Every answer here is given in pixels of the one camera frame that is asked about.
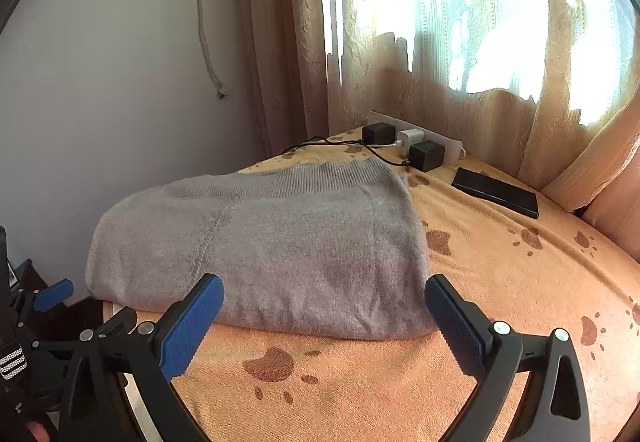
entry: black cable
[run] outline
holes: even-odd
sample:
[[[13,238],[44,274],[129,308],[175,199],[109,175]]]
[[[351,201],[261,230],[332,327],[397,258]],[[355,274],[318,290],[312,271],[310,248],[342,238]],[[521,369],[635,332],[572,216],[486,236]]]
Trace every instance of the black cable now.
[[[323,142],[312,142],[313,140],[322,140]],[[303,146],[362,146],[363,148],[367,148],[370,152],[373,153],[373,155],[378,157],[380,160],[386,162],[391,166],[404,167],[404,166],[410,165],[408,160],[403,160],[400,164],[398,164],[397,162],[392,162],[384,158],[382,155],[378,154],[376,150],[374,150],[373,148],[370,148],[368,144],[364,144],[362,140],[340,140],[338,142],[331,142],[330,140],[321,136],[314,136],[308,139],[308,141],[303,142],[302,144],[291,146],[290,148],[287,148],[285,151],[283,151],[282,155],[287,154],[291,151],[295,151],[299,148],[302,148]]]

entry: metal screw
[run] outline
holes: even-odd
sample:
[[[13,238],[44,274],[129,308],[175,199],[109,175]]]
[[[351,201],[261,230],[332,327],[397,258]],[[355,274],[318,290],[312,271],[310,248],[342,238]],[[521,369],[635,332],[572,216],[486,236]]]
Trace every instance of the metal screw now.
[[[87,330],[83,330],[82,332],[80,332],[81,341],[91,341],[93,336],[94,336],[94,331],[89,328]]]
[[[143,336],[149,335],[154,331],[155,325],[151,321],[145,321],[144,323],[140,323],[138,325],[138,333]]]
[[[504,321],[496,321],[494,323],[494,330],[498,332],[500,335],[505,336],[509,332],[511,332],[511,327]]]
[[[563,328],[557,328],[555,334],[556,334],[556,337],[561,341],[569,340],[569,332],[567,332]]]

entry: blue gripper pad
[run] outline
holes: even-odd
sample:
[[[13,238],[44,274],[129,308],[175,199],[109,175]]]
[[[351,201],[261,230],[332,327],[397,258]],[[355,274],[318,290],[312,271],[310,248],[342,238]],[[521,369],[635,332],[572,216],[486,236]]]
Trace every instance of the blue gripper pad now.
[[[205,274],[182,301],[172,304],[159,319],[152,349],[166,380],[186,371],[220,312],[224,297],[222,280]]]
[[[74,294],[74,284],[68,279],[63,279],[55,285],[41,290],[33,297],[33,309],[36,312],[46,312],[55,305],[62,303]]]
[[[481,377],[484,374],[484,344],[463,310],[466,302],[460,294],[443,275],[437,274],[424,286],[424,302],[462,372]]]

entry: sheer lace curtain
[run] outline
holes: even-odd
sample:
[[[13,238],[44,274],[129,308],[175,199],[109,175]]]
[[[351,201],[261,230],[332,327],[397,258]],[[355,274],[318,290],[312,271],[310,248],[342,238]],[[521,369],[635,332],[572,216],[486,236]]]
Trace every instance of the sheer lace curtain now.
[[[329,127],[370,109],[543,189],[634,94],[628,0],[322,0]]]
[[[640,38],[628,0],[242,0],[242,9],[271,154],[359,126],[376,109],[462,140],[568,211],[593,201],[585,219],[640,259],[628,226],[640,204],[621,200],[640,198]]]

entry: white charger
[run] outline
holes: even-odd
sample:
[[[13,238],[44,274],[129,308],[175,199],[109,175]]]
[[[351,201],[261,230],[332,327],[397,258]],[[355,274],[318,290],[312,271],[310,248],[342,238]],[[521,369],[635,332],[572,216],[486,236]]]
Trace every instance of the white charger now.
[[[424,142],[424,132],[422,130],[416,130],[415,128],[402,130],[402,132],[398,132],[398,140],[396,141],[398,153],[401,157],[407,157],[409,156],[409,148],[421,142]]]

